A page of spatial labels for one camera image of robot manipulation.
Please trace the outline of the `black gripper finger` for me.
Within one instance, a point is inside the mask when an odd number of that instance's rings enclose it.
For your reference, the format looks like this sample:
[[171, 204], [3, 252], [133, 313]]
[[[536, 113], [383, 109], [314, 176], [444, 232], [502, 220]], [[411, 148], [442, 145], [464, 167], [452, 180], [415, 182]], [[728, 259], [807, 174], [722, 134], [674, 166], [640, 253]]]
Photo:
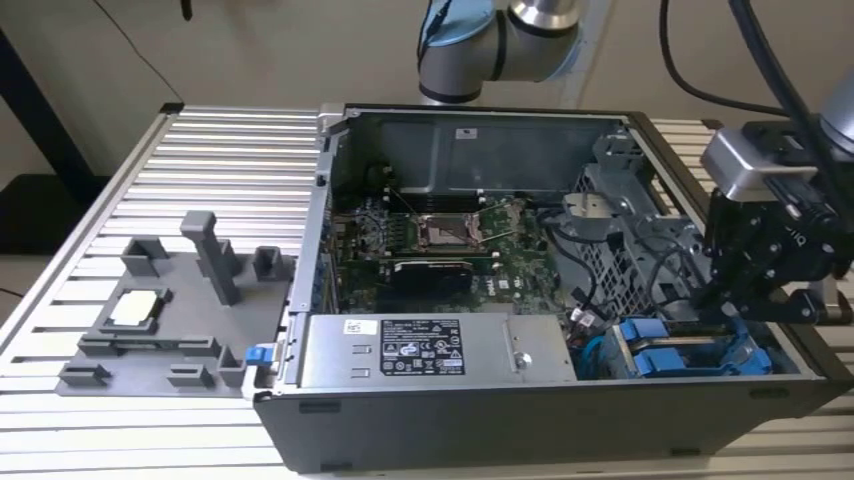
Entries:
[[712, 190], [703, 239], [710, 274], [691, 297], [691, 306], [699, 314], [720, 314], [727, 302], [739, 310], [767, 297], [769, 254], [761, 253], [769, 246], [763, 239], [767, 213], [767, 202], [732, 201], [719, 188]]
[[750, 321], [781, 324], [817, 324], [826, 317], [826, 302], [809, 288], [787, 292], [769, 279], [738, 288], [739, 315]]

